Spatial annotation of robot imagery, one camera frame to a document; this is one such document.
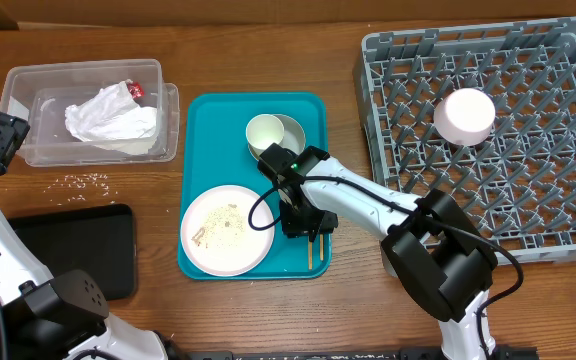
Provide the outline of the white napkin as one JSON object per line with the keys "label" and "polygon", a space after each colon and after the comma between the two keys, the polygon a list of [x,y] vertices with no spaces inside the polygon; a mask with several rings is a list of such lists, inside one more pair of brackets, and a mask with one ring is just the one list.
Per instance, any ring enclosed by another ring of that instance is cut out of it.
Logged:
{"label": "white napkin", "polygon": [[145,155],[155,145],[157,109],[137,106],[128,112],[88,127],[80,139],[99,142],[99,148],[128,155]]}
{"label": "white napkin", "polygon": [[65,110],[65,125],[72,136],[82,141],[94,141],[91,131],[111,119],[137,108],[125,81],[102,88],[82,105],[69,105]]}

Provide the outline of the red wrapper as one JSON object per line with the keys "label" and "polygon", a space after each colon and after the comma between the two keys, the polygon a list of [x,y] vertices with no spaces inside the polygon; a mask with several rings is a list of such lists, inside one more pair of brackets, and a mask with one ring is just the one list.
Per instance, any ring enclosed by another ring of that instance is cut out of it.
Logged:
{"label": "red wrapper", "polygon": [[144,91],[138,82],[127,81],[126,87],[133,99],[138,99],[144,96]]}

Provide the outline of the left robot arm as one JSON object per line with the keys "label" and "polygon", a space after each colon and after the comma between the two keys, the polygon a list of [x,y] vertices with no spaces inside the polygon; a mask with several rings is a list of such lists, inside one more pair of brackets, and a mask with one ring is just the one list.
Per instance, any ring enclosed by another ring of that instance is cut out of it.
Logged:
{"label": "left robot arm", "polygon": [[[0,112],[0,176],[30,130]],[[0,359],[182,359],[168,337],[112,314],[90,275],[55,277],[0,210]]]}

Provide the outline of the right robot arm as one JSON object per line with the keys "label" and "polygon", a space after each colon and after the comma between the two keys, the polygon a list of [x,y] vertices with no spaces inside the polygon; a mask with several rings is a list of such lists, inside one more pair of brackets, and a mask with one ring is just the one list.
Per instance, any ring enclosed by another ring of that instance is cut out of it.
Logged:
{"label": "right robot arm", "polygon": [[340,217],[352,221],[379,240],[386,269],[438,320],[441,358],[493,358],[484,314],[497,257],[450,195],[396,192],[314,146],[296,154],[271,144],[258,169],[280,196],[275,222],[285,235],[315,242]]}

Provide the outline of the pink bowl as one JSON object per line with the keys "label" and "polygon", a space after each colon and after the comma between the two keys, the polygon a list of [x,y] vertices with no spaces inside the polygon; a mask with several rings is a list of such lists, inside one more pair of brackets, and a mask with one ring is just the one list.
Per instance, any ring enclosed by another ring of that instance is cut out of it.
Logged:
{"label": "pink bowl", "polygon": [[495,116],[494,103],[487,94],[476,88],[463,88],[450,93],[436,106],[433,123],[444,140],[474,146],[490,135]]}

